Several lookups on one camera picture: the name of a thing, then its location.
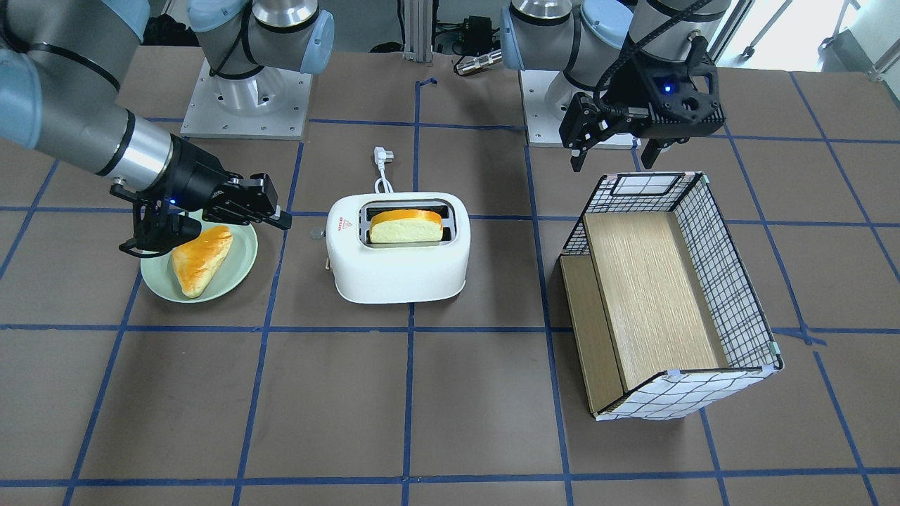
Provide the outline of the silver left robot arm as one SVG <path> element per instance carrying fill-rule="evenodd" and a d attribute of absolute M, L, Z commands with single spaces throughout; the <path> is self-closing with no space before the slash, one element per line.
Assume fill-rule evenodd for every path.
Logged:
<path fill-rule="evenodd" d="M 557 71 L 573 87 L 558 128 L 572 169 L 618 134 L 646 141 L 650 169 L 675 143 L 724 127 L 708 35 L 727 1 L 512 1 L 501 53 L 512 70 Z"/>

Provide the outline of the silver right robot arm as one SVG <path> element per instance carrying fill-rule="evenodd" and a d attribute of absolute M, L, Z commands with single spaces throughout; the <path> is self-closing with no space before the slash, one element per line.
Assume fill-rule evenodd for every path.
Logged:
<path fill-rule="evenodd" d="M 331 13 L 317 1 L 190 1 L 187 13 L 225 125 L 283 115 L 282 134 L 302 126 L 288 78 L 327 67 Z M 149 17 L 148 1 L 4 1 L 2 137 L 112 180 L 132 205 L 120 250 L 133 257 L 170 253 L 203 221 L 289 230 L 270 176 L 225 170 L 116 102 Z"/>

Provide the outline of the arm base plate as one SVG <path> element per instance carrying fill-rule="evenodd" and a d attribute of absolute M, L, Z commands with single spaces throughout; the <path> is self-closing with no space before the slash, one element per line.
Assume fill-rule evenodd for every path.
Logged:
<path fill-rule="evenodd" d="M 203 62 L 181 134 L 189 138 L 301 141 L 312 74 L 265 67 L 242 80 L 213 77 Z"/>
<path fill-rule="evenodd" d="M 561 71 L 521 70 L 520 87 L 528 143 L 534 147 L 561 148 L 560 122 L 577 89 Z"/>

